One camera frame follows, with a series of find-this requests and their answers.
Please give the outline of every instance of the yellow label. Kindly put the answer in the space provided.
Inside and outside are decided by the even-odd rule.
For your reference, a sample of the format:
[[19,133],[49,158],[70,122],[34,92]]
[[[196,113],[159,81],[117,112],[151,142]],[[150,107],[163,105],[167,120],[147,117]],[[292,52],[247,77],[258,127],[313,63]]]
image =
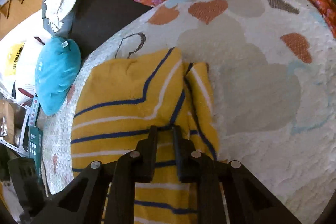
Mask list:
[[16,65],[20,58],[24,45],[24,43],[15,44],[10,48],[6,59],[5,76],[16,74]]

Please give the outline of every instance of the blue stripe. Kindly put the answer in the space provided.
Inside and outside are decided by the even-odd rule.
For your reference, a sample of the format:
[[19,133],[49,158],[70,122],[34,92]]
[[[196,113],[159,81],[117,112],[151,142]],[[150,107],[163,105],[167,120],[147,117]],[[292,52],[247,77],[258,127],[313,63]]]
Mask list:
[[[190,94],[192,94],[191,85],[190,85],[190,83],[189,83],[189,81],[187,80],[186,77],[184,77],[184,82],[185,82]],[[201,137],[201,140],[205,143],[205,145],[208,147],[213,159],[217,160],[217,155],[216,155],[215,148],[213,147],[212,143],[206,138],[206,136],[204,135],[204,133],[201,130],[201,126],[200,126],[200,123],[199,123],[199,120],[198,120],[198,117],[197,117],[197,114],[196,114],[196,108],[195,108],[192,96],[191,96],[191,99],[192,99],[192,108],[193,108],[193,111],[194,111],[194,119],[195,119],[196,127],[198,129],[199,136]]]
[[174,122],[176,121],[176,118],[182,108],[182,105],[183,105],[183,102],[184,102],[184,99],[185,99],[185,92],[184,90],[182,90],[182,93],[180,95],[180,98],[178,99],[177,101],[177,104],[175,106],[175,109],[173,111],[173,114],[171,115],[170,117],[170,121],[169,121],[169,124],[174,124]]
[[94,110],[96,108],[100,108],[100,107],[104,107],[104,106],[113,106],[113,105],[123,105],[123,104],[129,104],[129,105],[136,105],[139,103],[143,103],[146,100],[146,96],[147,96],[147,90],[149,87],[149,84],[151,83],[152,79],[154,78],[155,74],[158,72],[159,68],[162,66],[162,64],[167,60],[168,56],[171,54],[171,52],[173,51],[174,48],[171,48],[167,54],[165,55],[165,57],[161,60],[161,62],[158,64],[158,66],[156,67],[156,69],[152,72],[152,74],[148,77],[148,79],[146,80],[144,86],[143,86],[143,90],[142,90],[142,97],[138,98],[138,99],[129,99],[129,100],[119,100],[119,101],[112,101],[112,102],[105,102],[105,103],[101,103],[101,104],[97,104],[91,107],[88,107],[80,112],[78,112],[77,114],[74,115],[74,118],[76,118],[77,116]]
[[175,160],[168,160],[168,161],[159,161],[155,163],[155,168],[167,167],[167,166],[175,166]]
[[79,139],[72,140],[70,144],[74,143],[80,143],[80,142],[88,142],[93,140],[100,140],[100,139],[109,139],[109,138],[118,138],[118,137],[130,137],[130,136],[136,136],[136,135],[142,135],[149,132],[149,129],[143,129],[143,130],[136,130],[136,131],[126,131],[126,132],[115,132],[115,133],[105,133],[105,134],[99,134],[94,136],[88,136],[83,137]]
[[187,71],[185,72],[186,75],[187,75],[188,72],[192,69],[193,65],[194,65],[194,63],[190,63],[190,64],[189,64],[189,66],[188,66],[188,68],[187,68]]
[[174,208],[173,206],[171,206],[167,203],[134,200],[134,204],[135,205],[141,205],[141,206],[147,206],[147,207],[168,209],[168,210],[171,210],[172,213],[175,214],[175,215],[186,215],[186,214],[196,214],[197,213],[197,210]]
[[[170,117],[169,124],[163,127],[158,127],[157,129],[159,131],[164,131],[168,130],[171,128],[171,126],[174,124],[181,107],[183,105],[185,99],[185,93],[184,90],[182,90],[182,93],[180,95],[180,98],[177,101],[177,104],[174,108],[173,114]],[[99,134],[99,135],[94,135],[94,136],[88,136],[88,137],[83,137],[83,138],[78,138],[75,140],[72,140],[70,144],[74,143],[80,143],[80,142],[88,142],[88,141],[93,141],[93,140],[100,140],[100,139],[109,139],[109,138],[118,138],[118,137],[130,137],[130,136],[136,136],[136,135],[142,135],[146,134],[149,132],[149,129],[143,129],[143,130],[136,130],[136,131],[126,131],[126,132],[115,132],[115,133],[105,133],[105,134]]]
[[[154,167],[155,168],[162,168],[162,167],[168,167],[168,166],[175,166],[176,162],[175,160],[167,160],[167,161],[159,161],[156,162]],[[82,172],[82,168],[73,168],[72,171],[73,172]]]
[[73,168],[72,172],[79,172],[80,173],[80,172],[82,172],[82,170],[83,170],[82,168]]

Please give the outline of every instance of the orange heart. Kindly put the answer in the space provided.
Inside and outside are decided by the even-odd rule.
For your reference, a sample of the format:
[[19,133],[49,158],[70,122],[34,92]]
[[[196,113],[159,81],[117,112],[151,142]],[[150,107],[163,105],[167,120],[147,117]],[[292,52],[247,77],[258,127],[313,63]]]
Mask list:
[[310,45],[307,38],[296,32],[283,35],[280,38],[297,58],[305,63],[312,63],[313,59],[308,51]]
[[225,0],[196,2],[189,7],[188,12],[208,25],[214,18],[223,13],[228,6]]
[[162,5],[148,20],[148,23],[154,25],[163,25],[173,21],[180,14],[179,10],[176,10],[176,8],[177,5],[170,9],[167,8],[165,5]]

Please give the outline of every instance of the white shelf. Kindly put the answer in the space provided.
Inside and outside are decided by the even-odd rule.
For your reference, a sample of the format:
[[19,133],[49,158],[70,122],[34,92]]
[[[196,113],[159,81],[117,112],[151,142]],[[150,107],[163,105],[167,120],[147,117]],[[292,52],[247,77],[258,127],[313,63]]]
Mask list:
[[12,144],[6,142],[3,138],[0,139],[0,143],[2,143],[3,145],[7,146],[11,150],[14,150],[16,153],[18,153],[22,157],[29,157],[29,152],[26,152],[24,150],[24,148],[23,148],[23,139],[25,137],[25,131],[26,131],[26,127],[27,127],[27,121],[28,121],[31,109],[30,109],[29,106],[23,106],[23,105],[20,105],[20,106],[26,109],[26,115],[25,115],[25,118],[23,120],[23,125],[22,125],[22,129],[21,129],[20,140],[19,140],[19,147],[16,147],[15,145],[12,145]]
[[24,106],[24,105],[20,105],[20,104],[18,104],[17,103],[17,100],[13,97],[13,96],[11,96],[10,94],[8,94],[3,88],[1,88],[0,87],[0,93],[2,94],[2,96],[5,98],[5,99],[10,99],[10,100],[12,100],[13,101],[13,103],[15,103],[15,104],[17,104],[17,105],[19,105],[19,106],[21,106],[21,107],[23,107],[23,108],[25,108],[25,109],[30,109],[30,107],[29,106]]
[[12,144],[6,142],[4,139],[0,139],[0,143],[2,143],[3,145],[7,146],[11,150],[14,150],[16,153],[18,153],[22,157],[29,157],[29,153],[26,152],[23,148],[19,149],[15,145],[12,145]]

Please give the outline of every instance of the white rug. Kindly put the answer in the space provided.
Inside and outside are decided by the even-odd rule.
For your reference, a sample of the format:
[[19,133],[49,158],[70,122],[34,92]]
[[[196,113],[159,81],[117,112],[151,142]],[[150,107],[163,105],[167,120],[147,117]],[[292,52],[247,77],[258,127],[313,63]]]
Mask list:
[[72,120],[91,69],[175,46],[186,60],[209,63],[219,159],[241,161],[303,224],[313,223],[336,188],[336,43],[307,0],[168,0],[111,37],[46,121],[51,192],[73,179]]

